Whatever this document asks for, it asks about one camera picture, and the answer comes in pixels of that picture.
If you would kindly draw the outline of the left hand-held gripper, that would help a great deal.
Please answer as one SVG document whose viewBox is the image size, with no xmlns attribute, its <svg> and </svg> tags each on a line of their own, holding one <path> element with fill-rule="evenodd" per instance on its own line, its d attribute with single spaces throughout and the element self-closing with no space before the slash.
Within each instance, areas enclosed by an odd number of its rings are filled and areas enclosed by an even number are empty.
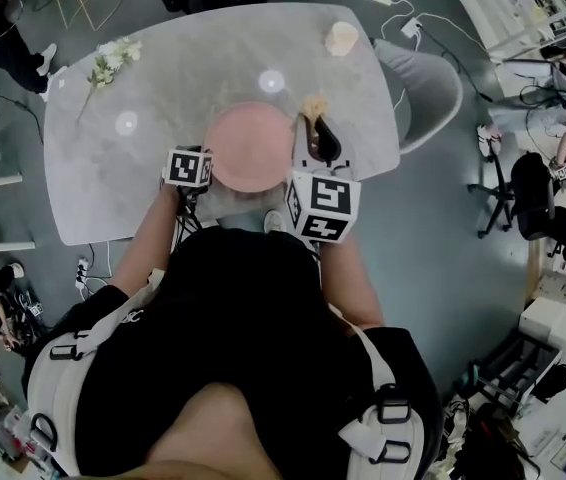
<svg viewBox="0 0 566 480">
<path fill-rule="evenodd" d="M 204 188 L 211 184 L 213 155 L 201 146 L 171 149 L 162 171 L 166 184 L 185 188 Z"/>
</svg>

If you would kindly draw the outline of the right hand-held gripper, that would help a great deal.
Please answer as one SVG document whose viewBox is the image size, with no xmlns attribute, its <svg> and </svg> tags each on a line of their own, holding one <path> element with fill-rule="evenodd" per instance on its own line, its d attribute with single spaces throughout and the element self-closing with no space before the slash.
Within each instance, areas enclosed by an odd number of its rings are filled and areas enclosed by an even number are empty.
<svg viewBox="0 0 566 480">
<path fill-rule="evenodd" d="M 287 178 L 285 205 L 292 233 L 314 242 L 340 243 L 358 217 L 361 183 L 355 179 L 355 154 L 340 141 L 323 117 L 315 123 L 299 113 L 294 124 L 293 168 Z"/>
</svg>

